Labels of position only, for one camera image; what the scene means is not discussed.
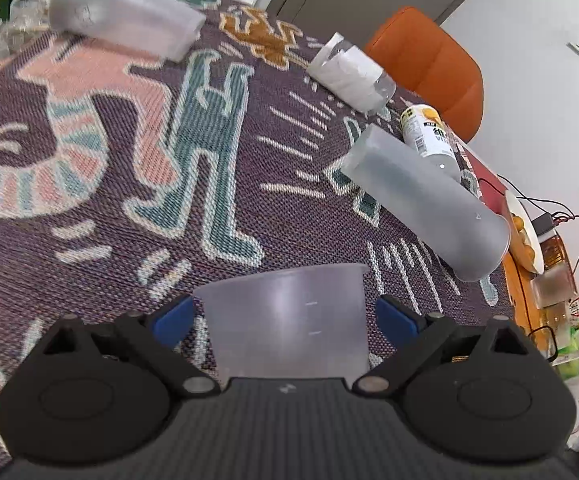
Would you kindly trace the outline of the large frosted plastic cup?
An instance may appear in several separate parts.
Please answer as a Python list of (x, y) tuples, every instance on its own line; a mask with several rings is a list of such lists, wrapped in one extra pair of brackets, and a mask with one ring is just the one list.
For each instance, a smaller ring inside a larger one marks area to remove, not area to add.
[(477, 282), (504, 258), (511, 230), (460, 183), (383, 129), (369, 125), (341, 172), (431, 248), (463, 282)]

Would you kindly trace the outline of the orange paw print mat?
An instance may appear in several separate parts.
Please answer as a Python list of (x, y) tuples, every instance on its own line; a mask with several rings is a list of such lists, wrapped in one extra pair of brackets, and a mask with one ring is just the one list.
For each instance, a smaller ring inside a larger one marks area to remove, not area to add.
[[(475, 172), (481, 192), (481, 200), (492, 211), (503, 214), (505, 201), (505, 185), (498, 177), (472, 152), (466, 144), (463, 145), (465, 154)], [(506, 279), (507, 296), (514, 307), (515, 322), (518, 326), (529, 334), (532, 330), (537, 330), (543, 325), (540, 318), (539, 309), (536, 306), (535, 296), (533, 296), (530, 281), (533, 275), (523, 266), (517, 263), (511, 252), (507, 252), (502, 260), (502, 266)], [(549, 331), (544, 328), (537, 330), (533, 334), (535, 343), (543, 351), (550, 347), (552, 339)]]

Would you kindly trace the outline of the oranges in bowl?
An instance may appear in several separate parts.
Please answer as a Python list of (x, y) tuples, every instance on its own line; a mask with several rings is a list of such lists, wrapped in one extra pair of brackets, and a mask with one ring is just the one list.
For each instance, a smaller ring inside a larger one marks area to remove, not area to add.
[(515, 230), (513, 236), (512, 252), (517, 261), (533, 266), (536, 252), (532, 247), (530, 237), (526, 230), (524, 219), (518, 214), (511, 214), (512, 224)]

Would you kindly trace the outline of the white fruit bowl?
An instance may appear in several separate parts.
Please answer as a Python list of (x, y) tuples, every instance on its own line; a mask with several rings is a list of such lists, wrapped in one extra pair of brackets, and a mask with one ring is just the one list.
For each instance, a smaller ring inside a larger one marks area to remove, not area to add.
[(510, 251), (513, 258), (526, 271), (541, 275), (544, 272), (544, 258), (537, 232), (526, 209), (509, 190), (504, 193), (503, 216), (512, 230)]

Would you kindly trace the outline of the amber drink bottle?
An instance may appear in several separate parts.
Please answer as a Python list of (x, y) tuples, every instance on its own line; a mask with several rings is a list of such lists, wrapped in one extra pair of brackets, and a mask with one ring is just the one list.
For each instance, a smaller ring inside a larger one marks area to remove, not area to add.
[(554, 232), (545, 238), (540, 247), (544, 271), (530, 281), (530, 287), (537, 308), (545, 309), (574, 296), (576, 282), (564, 241), (559, 234)]

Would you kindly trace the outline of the patterned woven table cloth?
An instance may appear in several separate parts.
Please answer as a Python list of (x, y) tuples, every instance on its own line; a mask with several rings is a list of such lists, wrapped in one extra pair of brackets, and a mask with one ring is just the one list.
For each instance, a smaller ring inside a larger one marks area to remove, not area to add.
[[(459, 281), (340, 170), (368, 124), (311, 79), (320, 40), (228, 0), (183, 61), (47, 32), (0, 65), (0, 390), (62, 314), (149, 312), (213, 281), (359, 262), (365, 297), (478, 325), (504, 273)], [(0, 469), (8, 455), (0, 439)]]

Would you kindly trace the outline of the yellow cap vitamin bottle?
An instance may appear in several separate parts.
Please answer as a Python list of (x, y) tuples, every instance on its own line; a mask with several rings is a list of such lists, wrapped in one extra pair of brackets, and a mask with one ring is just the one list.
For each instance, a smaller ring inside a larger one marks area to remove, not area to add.
[(400, 126), (405, 144), (448, 177), (460, 182), (461, 170), (445, 123), (434, 107), (427, 104), (407, 107), (400, 116)]

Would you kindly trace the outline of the orange leather chair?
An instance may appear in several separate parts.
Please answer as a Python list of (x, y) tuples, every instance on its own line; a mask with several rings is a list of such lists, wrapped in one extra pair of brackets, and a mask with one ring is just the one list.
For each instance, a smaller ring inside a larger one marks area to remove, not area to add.
[(464, 142), (483, 120), (483, 75), (447, 32), (413, 6), (404, 6), (375, 32), (364, 52), (397, 85), (434, 107)]

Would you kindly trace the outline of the clear plastic bottle white label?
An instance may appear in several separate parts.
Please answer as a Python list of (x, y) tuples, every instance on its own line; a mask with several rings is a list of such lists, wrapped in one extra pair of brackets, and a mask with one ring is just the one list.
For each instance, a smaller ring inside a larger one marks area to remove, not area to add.
[(397, 90), (382, 66), (338, 32), (314, 56), (307, 72), (360, 113), (377, 113)]

